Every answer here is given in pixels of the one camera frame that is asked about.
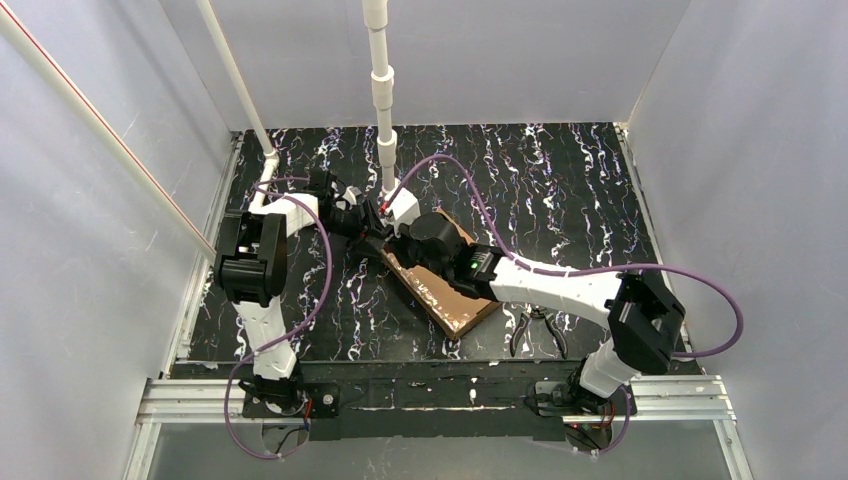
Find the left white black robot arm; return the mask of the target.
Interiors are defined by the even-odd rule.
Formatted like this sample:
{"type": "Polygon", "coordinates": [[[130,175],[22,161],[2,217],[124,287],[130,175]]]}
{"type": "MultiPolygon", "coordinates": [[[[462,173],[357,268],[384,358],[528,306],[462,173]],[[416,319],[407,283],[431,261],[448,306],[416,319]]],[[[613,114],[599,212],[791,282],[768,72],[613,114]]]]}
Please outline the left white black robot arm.
{"type": "Polygon", "coordinates": [[[253,398],[295,410],[307,401],[298,360],[282,314],[288,267],[288,239],[316,227],[325,237],[346,240],[348,249],[379,255],[391,227],[374,200],[320,169],[290,194],[270,193],[271,203],[231,210],[220,225],[214,282],[234,305],[248,337],[253,376],[239,386],[253,398]]]}

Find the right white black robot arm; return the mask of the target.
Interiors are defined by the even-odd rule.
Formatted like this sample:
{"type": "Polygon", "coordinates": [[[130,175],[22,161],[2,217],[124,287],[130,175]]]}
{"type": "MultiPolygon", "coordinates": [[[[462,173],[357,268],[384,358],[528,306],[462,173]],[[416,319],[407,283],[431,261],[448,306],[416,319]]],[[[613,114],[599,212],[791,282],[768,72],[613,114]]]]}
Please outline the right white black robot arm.
{"type": "Polygon", "coordinates": [[[465,297],[544,307],[609,331],[567,381],[543,393],[541,411],[600,412],[634,377],[669,370],[685,309],[655,270],[553,275],[545,264],[467,241],[440,212],[400,226],[386,247],[402,267],[423,267],[465,297]]]}

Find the brown cardboard express box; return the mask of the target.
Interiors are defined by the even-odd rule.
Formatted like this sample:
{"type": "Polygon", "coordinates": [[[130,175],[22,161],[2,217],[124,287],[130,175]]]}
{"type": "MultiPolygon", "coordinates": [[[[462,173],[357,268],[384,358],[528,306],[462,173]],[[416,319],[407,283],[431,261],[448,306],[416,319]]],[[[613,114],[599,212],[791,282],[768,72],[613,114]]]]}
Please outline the brown cardboard express box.
{"type": "Polygon", "coordinates": [[[457,259],[454,275],[436,275],[421,266],[401,267],[390,252],[390,240],[383,258],[431,319],[450,339],[456,340],[501,306],[491,283],[496,279],[495,267],[504,253],[499,247],[475,241],[444,211],[435,211],[444,213],[469,243],[457,259]]]}

